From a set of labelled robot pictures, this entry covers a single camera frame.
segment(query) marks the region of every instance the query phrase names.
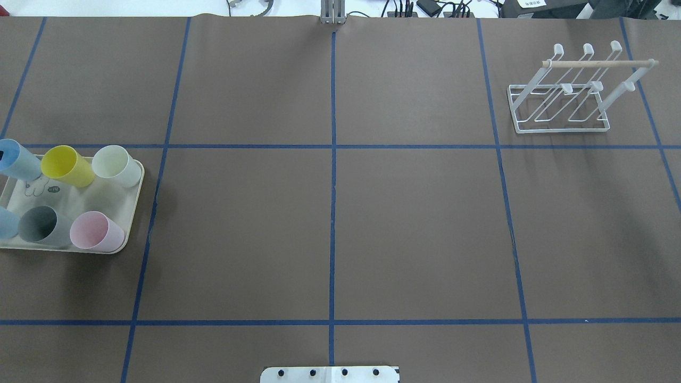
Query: label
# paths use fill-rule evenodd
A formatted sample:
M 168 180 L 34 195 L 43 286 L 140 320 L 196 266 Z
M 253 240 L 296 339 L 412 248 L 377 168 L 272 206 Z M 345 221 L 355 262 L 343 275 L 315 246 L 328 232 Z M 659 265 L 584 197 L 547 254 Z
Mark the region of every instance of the label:
M 545 0 L 518 0 L 518 5 L 521 8 L 536 8 L 543 7 L 546 5 Z

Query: pink cup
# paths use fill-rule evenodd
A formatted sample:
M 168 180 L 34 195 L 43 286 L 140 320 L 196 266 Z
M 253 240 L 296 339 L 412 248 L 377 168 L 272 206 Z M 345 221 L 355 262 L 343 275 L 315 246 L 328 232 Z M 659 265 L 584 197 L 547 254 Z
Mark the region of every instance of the pink cup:
M 79 249 L 110 253 L 123 246 L 125 232 L 99 211 L 83 213 L 71 225 L 71 242 Z

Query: light blue cup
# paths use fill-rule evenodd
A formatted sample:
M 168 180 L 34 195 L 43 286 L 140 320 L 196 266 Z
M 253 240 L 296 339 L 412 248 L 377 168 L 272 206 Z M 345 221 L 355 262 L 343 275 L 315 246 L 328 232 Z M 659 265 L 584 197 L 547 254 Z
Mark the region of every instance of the light blue cup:
M 0 173 L 21 181 L 33 181 L 42 174 L 40 160 L 15 140 L 0 140 L 0 151 Z
M 10 239 L 19 231 L 19 216 L 0 206 L 0 239 Z

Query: grid line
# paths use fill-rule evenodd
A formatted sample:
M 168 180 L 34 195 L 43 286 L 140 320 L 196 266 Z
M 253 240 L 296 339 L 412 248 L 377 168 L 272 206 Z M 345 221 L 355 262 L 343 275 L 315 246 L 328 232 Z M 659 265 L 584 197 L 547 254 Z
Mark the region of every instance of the grid line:
M 100 149 L 107 145 L 120 145 L 127 149 L 164 149 L 164 144 L 23 144 L 26 148 L 48 149 L 57 145 L 69 145 L 75 149 Z M 681 145 L 546 145 L 546 144 L 500 144 L 502 149 L 583 149 L 583 150 L 681 150 Z M 169 144 L 169 149 L 487 149 L 495 150 L 495 144 Z
M 627 35 L 627 27 L 624 25 L 624 18 L 620 17 L 620 28 L 622 29 L 622 36 L 624 38 L 624 45 L 627 47 L 627 54 L 629 56 L 629 60 L 633 61 L 633 54 L 631 52 L 631 47 L 629 46 L 629 37 Z M 641 99 L 643 100 L 643 106 L 646 109 L 646 113 L 648 114 L 648 121 L 650 122 L 650 128 L 652 129 L 652 134 L 655 136 L 655 142 L 657 142 L 657 148 L 660 151 L 660 157 L 662 157 L 662 163 L 664 164 L 665 167 L 665 172 L 667 172 L 667 178 L 669 179 L 669 184 L 671 186 L 671 192 L 674 195 L 674 200 L 676 201 L 676 207 L 679 209 L 679 212 L 681 213 L 681 198 L 679 198 L 679 192 L 676 189 L 676 183 L 674 182 L 674 176 L 671 174 L 671 169 L 669 168 L 669 163 L 667 162 L 667 156 L 665 155 L 665 150 L 662 147 L 662 140 L 660 139 L 660 135 L 657 132 L 657 126 L 655 125 L 655 120 L 652 118 L 652 112 L 650 111 L 650 106 L 648 105 L 648 99 L 646 98 L 646 92 L 643 90 L 643 85 L 641 85 L 641 81 L 638 80 L 636 82 L 636 85 L 638 86 L 639 93 L 641 93 Z
M 532 383 L 537 383 L 537 372 L 535 370 L 535 357 L 532 351 L 532 339 L 530 338 L 530 325 L 527 321 L 527 308 L 525 305 L 525 293 L 522 287 L 522 276 L 520 274 L 520 260 L 518 259 L 518 247 L 516 246 L 516 234 L 513 231 L 513 217 L 511 216 L 511 205 L 509 203 L 508 189 L 506 186 L 506 175 L 504 173 L 503 158 L 501 156 L 501 144 L 499 143 L 499 133 L 496 128 L 496 115 L 494 114 L 494 102 L 492 101 L 492 87 L 490 86 L 490 73 L 487 67 L 487 56 L 485 55 L 485 42 L 482 34 L 482 23 L 477 22 L 477 36 L 480 42 L 480 55 L 482 58 L 482 68 L 485 76 L 485 88 L 487 90 L 487 101 L 490 107 L 490 118 L 492 119 L 492 132 L 494 133 L 494 145 L 496 146 L 496 161 L 499 166 L 499 176 L 501 178 L 501 191 L 504 197 L 504 207 L 506 210 L 506 221 L 509 226 L 511 236 L 511 248 L 513 250 L 513 262 L 516 269 L 516 285 L 518 287 L 518 299 L 520 301 L 520 314 L 522 316 L 522 326 L 525 333 L 525 346 L 527 348 L 527 360 L 530 367 L 530 377 Z
M 189 27 L 191 26 L 191 17 L 187 18 L 185 25 L 185 37 L 182 42 L 182 51 L 180 52 L 180 63 L 177 68 L 177 77 L 175 79 L 175 88 L 173 90 L 172 101 L 170 104 L 170 113 L 168 116 L 168 127 L 165 130 L 165 142 L 163 144 L 163 154 L 161 155 L 161 163 L 159 165 L 159 176 L 156 181 L 156 190 L 154 192 L 154 202 L 151 207 L 151 216 L 149 217 L 149 229 L 146 233 L 146 244 L 144 245 L 144 255 L 142 256 L 142 266 L 140 267 L 140 277 L 137 284 L 137 292 L 135 295 L 135 305 L 133 307 L 132 320 L 130 323 L 130 332 L 128 334 L 127 347 L 125 348 L 125 358 L 123 359 L 123 370 L 121 372 L 121 383 L 125 383 L 127 379 L 128 366 L 130 365 L 130 357 L 132 354 L 132 346 L 135 340 L 135 329 L 137 326 L 137 317 L 140 312 L 140 300 L 142 299 L 142 288 L 144 287 L 144 275 L 146 272 L 146 264 L 149 259 L 149 248 L 151 246 L 151 234 L 154 228 L 156 219 L 156 212 L 158 207 L 159 190 L 163 180 L 163 171 L 165 169 L 165 159 L 168 155 L 168 145 L 170 143 L 170 134 L 172 133 L 172 123 L 175 115 L 175 106 L 177 104 L 177 95 L 180 90 L 180 80 L 182 78 L 182 68 L 185 61 L 185 53 L 187 51 L 187 40 L 189 39 Z
M 681 324 L 681 317 L 528 318 L 540 324 Z M 326 319 L 299 320 L 137 320 L 136 326 L 328 326 Z M 496 326 L 521 325 L 522 318 L 506 319 L 334 319 L 335 326 Z M 0 326 L 130 326 L 132 320 L 0 320 Z
M 26 60 L 24 72 L 21 74 L 19 85 L 17 85 L 16 87 L 16 92 L 14 92 L 14 98 L 12 99 L 10 110 L 7 112 L 7 118 L 5 119 L 5 125 L 2 128 L 2 133 L 0 133 L 0 138 L 5 138 L 5 134 L 7 134 L 7 129 L 9 129 L 10 127 L 10 121 L 12 120 L 12 115 L 14 114 L 14 108 L 16 107 L 16 103 L 19 101 L 21 89 L 24 87 L 24 81 L 26 80 L 26 76 L 29 74 L 29 68 L 31 67 L 31 63 L 33 62 L 33 56 L 35 55 L 35 51 L 38 48 L 38 44 L 40 43 L 40 38 L 42 36 L 43 30 L 45 29 L 46 23 L 47 17 L 43 17 L 40 23 L 40 28 L 38 29 L 38 33 L 35 35 L 35 41 L 33 42 L 33 47 L 31 48 L 31 54 L 29 55 L 29 59 Z
M 331 34 L 331 219 L 329 244 L 329 366 L 335 364 L 336 319 L 336 32 Z

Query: plastic cup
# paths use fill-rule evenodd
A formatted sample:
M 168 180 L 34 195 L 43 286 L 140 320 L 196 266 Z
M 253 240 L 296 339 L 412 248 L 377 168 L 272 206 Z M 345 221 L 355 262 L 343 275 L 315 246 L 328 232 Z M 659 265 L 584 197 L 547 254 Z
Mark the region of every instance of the plastic cup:
M 92 158 L 92 170 L 103 179 L 118 183 L 123 187 L 137 185 L 142 169 L 124 147 L 109 145 L 101 148 Z
M 0 206 L 0 239 L 10 239 L 19 231 L 19 216 Z
M 40 160 L 20 143 L 9 138 L 0 140 L 0 172 L 21 181 L 40 177 Z
M 73 221 L 49 206 L 37 206 L 19 219 L 19 236 L 26 242 L 63 247 L 71 243 Z
M 67 145 L 53 147 L 45 153 L 40 168 L 47 177 L 75 187 L 86 187 L 95 180 L 90 163 Z
M 125 241 L 123 229 L 99 211 L 79 215 L 69 235 L 77 248 L 104 253 L 118 250 Z

